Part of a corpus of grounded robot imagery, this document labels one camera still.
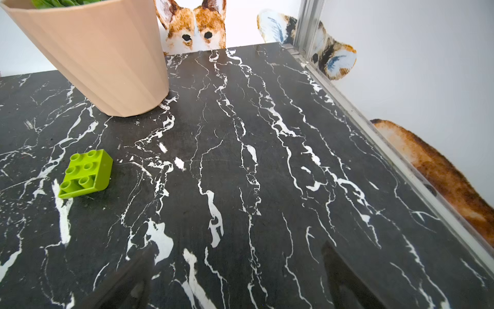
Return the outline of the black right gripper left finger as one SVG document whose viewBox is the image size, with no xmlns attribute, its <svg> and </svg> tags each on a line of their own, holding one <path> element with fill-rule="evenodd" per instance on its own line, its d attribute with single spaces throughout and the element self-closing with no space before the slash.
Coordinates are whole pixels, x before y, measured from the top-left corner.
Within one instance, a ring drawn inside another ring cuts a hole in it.
<svg viewBox="0 0 494 309">
<path fill-rule="evenodd" d="M 134 308 L 146 308 L 153 272 L 154 250 L 145 247 L 76 303 L 75 308 L 121 308 L 128 297 L 135 299 Z"/>
</svg>

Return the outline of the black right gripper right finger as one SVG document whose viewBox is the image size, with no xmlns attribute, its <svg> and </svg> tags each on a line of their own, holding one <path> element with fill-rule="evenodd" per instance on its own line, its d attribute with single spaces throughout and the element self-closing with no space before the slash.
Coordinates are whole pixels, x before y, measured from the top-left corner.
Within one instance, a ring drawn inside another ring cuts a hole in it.
<svg viewBox="0 0 494 309">
<path fill-rule="evenodd" d="M 386 308 L 329 242 L 322 246 L 322 257 L 335 308 Z"/>
</svg>

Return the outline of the lime lego brick 2x3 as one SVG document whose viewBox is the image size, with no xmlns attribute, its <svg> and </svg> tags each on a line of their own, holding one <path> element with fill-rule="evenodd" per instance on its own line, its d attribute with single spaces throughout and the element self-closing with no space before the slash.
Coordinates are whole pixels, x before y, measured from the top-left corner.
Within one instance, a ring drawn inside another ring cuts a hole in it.
<svg viewBox="0 0 494 309">
<path fill-rule="evenodd" d="M 68 199 L 105 190 L 110 182 L 112 166 L 113 159 L 103 149 L 73 154 L 58 197 Z"/>
</svg>

